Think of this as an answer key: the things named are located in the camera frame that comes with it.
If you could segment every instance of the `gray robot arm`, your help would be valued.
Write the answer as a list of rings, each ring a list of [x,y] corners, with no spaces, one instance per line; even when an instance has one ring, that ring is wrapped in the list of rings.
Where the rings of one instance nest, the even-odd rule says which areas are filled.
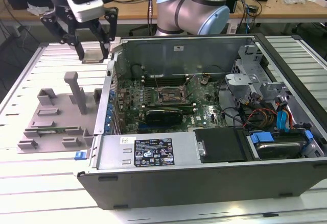
[[[156,35],[219,34],[229,19],[226,0],[157,0]]]

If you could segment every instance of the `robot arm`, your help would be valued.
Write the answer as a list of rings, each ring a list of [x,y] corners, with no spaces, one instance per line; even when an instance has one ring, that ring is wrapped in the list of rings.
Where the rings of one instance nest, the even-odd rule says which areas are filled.
[[[103,59],[108,58],[110,42],[114,41],[117,28],[118,8],[104,8],[102,0],[51,0],[54,10],[41,17],[47,29],[57,37],[61,44],[67,43],[75,48],[80,60],[84,59],[83,47],[76,36],[77,29],[90,29],[100,42]],[[106,33],[102,28],[99,17],[105,16],[110,24]],[[58,19],[68,25],[68,32],[58,23]]]
[[[187,31],[194,35],[219,34],[229,19],[226,0],[157,0],[156,35]]]

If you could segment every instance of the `floor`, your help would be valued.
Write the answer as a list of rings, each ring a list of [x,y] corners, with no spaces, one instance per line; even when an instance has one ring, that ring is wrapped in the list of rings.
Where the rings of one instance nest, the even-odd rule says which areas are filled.
[[[281,35],[284,24],[261,24],[252,30],[252,33],[263,33],[266,36]],[[292,24],[287,30],[286,35],[292,35]],[[135,25],[120,25],[117,36],[128,36],[128,32]],[[30,32],[40,42],[56,42],[55,38],[42,26],[28,28]],[[239,33],[245,33],[245,26],[242,26]],[[304,23],[298,28],[297,34],[300,35],[315,51],[327,60],[327,37],[323,36],[327,30],[319,27],[318,24]],[[134,32],[134,36],[146,36],[147,30]],[[6,96],[8,90],[14,84],[23,68],[26,66],[33,53],[38,47],[38,43],[22,28],[21,36],[14,38],[6,34],[7,40],[0,46],[0,101]],[[81,41],[94,41],[93,35],[88,31],[80,32]]]

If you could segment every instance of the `metal slotted surface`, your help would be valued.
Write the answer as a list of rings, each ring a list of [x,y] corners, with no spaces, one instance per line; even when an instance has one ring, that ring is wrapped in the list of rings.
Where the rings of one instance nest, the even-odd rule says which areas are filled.
[[[96,43],[83,45],[98,48]],[[102,87],[107,62],[82,65],[68,46],[50,44],[37,51],[1,104],[0,223],[69,223],[81,219],[83,223],[273,224],[327,220],[327,181],[300,197],[104,211],[73,175],[88,164],[74,161],[74,152],[18,155],[16,144],[37,107],[39,89],[53,87],[56,93],[70,93],[63,81],[64,72],[78,70],[79,84],[91,92]],[[279,216],[266,218],[263,213]]]
[[[291,36],[267,37],[267,39],[327,111],[325,61],[302,40],[295,40]],[[277,81],[282,81],[271,65],[268,68]]]

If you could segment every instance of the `blue latch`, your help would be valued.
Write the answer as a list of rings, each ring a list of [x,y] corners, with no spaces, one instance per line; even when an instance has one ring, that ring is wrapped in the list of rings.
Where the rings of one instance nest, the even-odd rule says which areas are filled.
[[[256,144],[258,142],[273,142],[274,138],[272,138],[272,135],[270,132],[256,132],[253,135],[250,136],[253,144]]]
[[[305,131],[305,136],[307,137],[308,142],[313,140],[313,135],[312,135],[311,131]]]
[[[86,160],[86,151],[78,151],[75,153],[74,160]]]

